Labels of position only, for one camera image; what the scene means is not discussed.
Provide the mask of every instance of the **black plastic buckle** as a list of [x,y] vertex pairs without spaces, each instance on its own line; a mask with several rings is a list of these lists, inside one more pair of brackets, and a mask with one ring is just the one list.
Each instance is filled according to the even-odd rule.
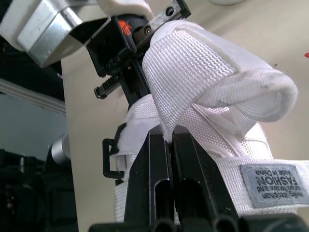
[[125,176],[123,171],[111,171],[110,166],[110,146],[114,147],[114,139],[104,139],[102,142],[103,146],[103,175],[107,178],[121,179]]
[[110,156],[116,154],[119,149],[117,147],[118,141],[120,139],[120,134],[122,130],[126,127],[126,123],[121,124],[116,132],[115,139],[104,139],[102,142],[103,146],[103,175],[107,178],[112,179],[122,179],[125,176],[123,171],[111,171]]

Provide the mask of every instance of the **black metal mount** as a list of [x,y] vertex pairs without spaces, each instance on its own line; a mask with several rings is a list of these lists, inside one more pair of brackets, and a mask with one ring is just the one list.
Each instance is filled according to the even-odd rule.
[[189,15],[185,2],[175,0],[150,22],[144,16],[113,16],[87,45],[98,76],[111,76],[102,86],[95,88],[96,97],[104,99],[121,85],[130,107],[149,94],[141,62],[152,35],[165,22]]

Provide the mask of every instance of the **black plastic clip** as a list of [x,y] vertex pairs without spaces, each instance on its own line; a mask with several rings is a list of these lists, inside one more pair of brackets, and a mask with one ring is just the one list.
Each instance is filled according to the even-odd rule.
[[114,147],[114,139],[104,139],[102,142],[103,145],[103,175],[107,178],[112,179],[121,179],[125,176],[123,171],[111,171],[110,166],[110,146]]

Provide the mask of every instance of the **black plastic part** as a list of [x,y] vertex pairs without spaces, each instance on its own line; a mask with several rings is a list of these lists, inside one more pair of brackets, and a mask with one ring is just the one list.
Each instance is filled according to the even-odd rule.
[[185,3],[184,0],[176,0],[177,3],[180,6],[180,14],[182,15],[182,18],[187,18],[191,15],[190,9],[187,6],[187,4]]
[[13,0],[0,0],[0,23],[5,16],[6,11],[9,9]]
[[83,23],[74,28],[70,35],[82,44],[86,43],[91,36],[107,21],[108,18],[98,19]]
[[150,94],[141,61],[136,60],[120,72],[120,84],[125,93],[129,108],[142,97]]
[[148,228],[142,225],[130,223],[98,224],[90,227],[89,232],[149,232]]
[[124,222],[154,226],[160,219],[174,221],[168,156],[168,145],[157,126],[148,133],[130,169]]
[[184,127],[176,126],[172,141],[173,169],[178,172],[175,192],[179,195],[175,202],[180,221],[202,217],[211,227],[221,215],[237,221],[239,217],[215,161]]
[[117,76],[110,77],[100,87],[94,89],[95,95],[99,99],[104,99],[120,85]]
[[137,51],[132,34],[146,23],[144,16],[114,16],[89,42],[87,49],[100,77],[113,76],[123,69],[128,57]]
[[296,214],[244,216],[239,221],[240,232],[309,232]]
[[110,146],[114,146],[114,139],[104,139],[102,142],[103,146],[103,175],[107,178],[121,179],[125,176],[125,172],[111,171],[110,163]]

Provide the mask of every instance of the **screw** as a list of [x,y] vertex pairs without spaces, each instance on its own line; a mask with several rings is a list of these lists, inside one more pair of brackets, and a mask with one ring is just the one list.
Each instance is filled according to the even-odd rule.
[[115,60],[116,62],[119,62],[119,61],[120,61],[120,57],[119,57],[119,56],[116,56],[116,57],[114,58],[114,60]]
[[150,27],[146,27],[144,30],[144,34],[148,35],[151,32],[151,28]]
[[172,16],[173,13],[174,13],[174,8],[171,7],[171,6],[169,6],[169,7],[166,9],[166,11],[165,11],[165,14],[166,14],[168,17]]

